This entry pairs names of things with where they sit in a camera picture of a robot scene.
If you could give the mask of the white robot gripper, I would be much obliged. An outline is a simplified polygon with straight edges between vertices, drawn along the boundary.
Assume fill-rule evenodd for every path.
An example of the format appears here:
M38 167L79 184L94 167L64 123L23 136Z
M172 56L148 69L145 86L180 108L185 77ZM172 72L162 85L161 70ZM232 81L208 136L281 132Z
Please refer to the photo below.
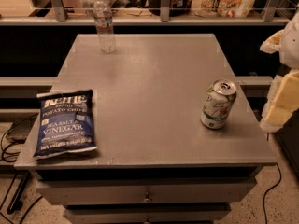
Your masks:
M299 68L299 13L288 22L284 30L268 37L260 46L260 51L273 54L279 52L280 62L290 68ZM260 127L266 133L281 129L299 109L299 71L291 71L285 76L273 79L267 102L263 107Z

